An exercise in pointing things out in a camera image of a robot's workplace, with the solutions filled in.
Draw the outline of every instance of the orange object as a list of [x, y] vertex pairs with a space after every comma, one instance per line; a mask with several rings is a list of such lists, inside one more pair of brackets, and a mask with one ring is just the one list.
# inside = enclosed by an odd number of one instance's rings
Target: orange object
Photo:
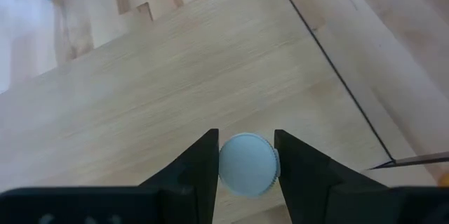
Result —
[[438, 180], [438, 186], [440, 187], [449, 187], [449, 172], [443, 174]]

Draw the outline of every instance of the wooden table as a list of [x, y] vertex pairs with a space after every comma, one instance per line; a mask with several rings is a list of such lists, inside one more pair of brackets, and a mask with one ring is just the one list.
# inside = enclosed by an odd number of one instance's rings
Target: wooden table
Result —
[[[210, 128], [389, 161], [288, 0], [199, 0], [0, 95], [0, 188], [137, 185]], [[283, 203], [221, 185], [215, 221]]]

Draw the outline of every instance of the round plastic lid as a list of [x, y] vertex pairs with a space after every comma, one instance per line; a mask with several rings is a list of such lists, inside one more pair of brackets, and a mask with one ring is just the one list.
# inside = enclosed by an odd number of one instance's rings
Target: round plastic lid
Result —
[[262, 195], [279, 176], [277, 151], [254, 133], [240, 133], [220, 150], [220, 179], [234, 194]]

